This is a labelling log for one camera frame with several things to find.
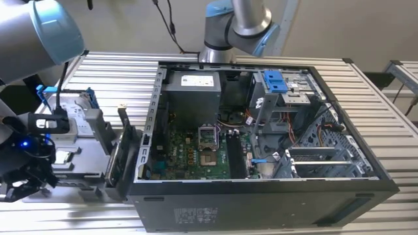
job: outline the blue led light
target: blue led light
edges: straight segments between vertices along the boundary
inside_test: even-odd
[[[21,141],[21,142],[20,142],[20,147],[21,147],[21,148],[28,148],[28,147],[29,147],[29,141],[27,141],[27,140],[25,140],[25,141]]]

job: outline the motherboard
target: motherboard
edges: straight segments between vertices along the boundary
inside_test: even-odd
[[[253,157],[250,134],[231,130],[228,133],[218,126],[214,130],[215,136],[207,127],[195,132],[170,130],[166,160],[152,164],[152,180],[258,178],[249,159]]]

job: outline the white wall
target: white wall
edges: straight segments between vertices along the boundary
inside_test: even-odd
[[[349,57],[363,71],[418,60],[418,0],[299,0],[283,55]]]
[[[94,51],[178,53],[162,17],[151,0],[59,0],[76,20],[86,45]],[[187,51],[203,47],[206,5],[211,0],[171,0],[176,37]],[[285,0],[265,0],[281,22]],[[159,0],[168,20],[168,5]]]

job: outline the power cable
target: power cable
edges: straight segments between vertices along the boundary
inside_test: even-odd
[[[186,51],[183,50],[182,46],[179,45],[178,43],[178,39],[176,39],[176,27],[175,27],[175,24],[172,22],[172,8],[171,8],[171,3],[170,3],[170,0],[167,0],[167,3],[168,3],[168,9],[170,9],[170,26],[167,24],[167,21],[166,21],[166,17],[164,17],[164,14],[163,14],[163,11],[158,5],[158,0],[152,0],[154,2],[154,5],[156,6],[156,9],[159,11],[159,14],[163,18],[163,22],[164,22],[164,25],[166,25],[166,28],[167,28],[167,31],[168,31],[168,34],[170,34],[170,37],[172,39],[172,41],[175,42],[179,50],[180,50],[180,54],[198,54],[199,55],[199,52],[195,52],[195,51]]]
[[[403,84],[402,84],[402,86],[401,86],[401,88],[399,88],[399,90],[398,90],[398,93],[397,93],[397,95],[394,96],[394,99],[393,99],[393,104],[394,104],[394,102],[397,101],[397,99],[398,99],[398,96],[399,96],[399,93],[401,93],[401,91],[402,91],[402,88],[403,88]]]

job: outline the metal frame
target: metal frame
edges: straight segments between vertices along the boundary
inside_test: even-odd
[[[158,61],[196,61],[195,55],[135,54],[91,52],[64,82],[67,89],[91,87],[96,91],[104,119],[122,128],[119,103],[128,106],[131,123],[144,128],[144,110],[150,96]],[[223,235],[255,234],[341,234],[341,235],[415,235],[418,232],[418,138],[417,129],[375,88],[361,71],[342,59],[238,56],[239,63],[314,66],[345,108],[362,138],[365,138],[401,193],[373,208],[343,228],[250,230],[216,232]],[[132,205],[124,204],[0,204],[1,231],[38,231],[72,234],[90,232],[136,231],[147,234]],[[16,221],[25,226],[16,227]]]
[[[390,72],[418,95],[418,62],[391,60],[383,72]]]

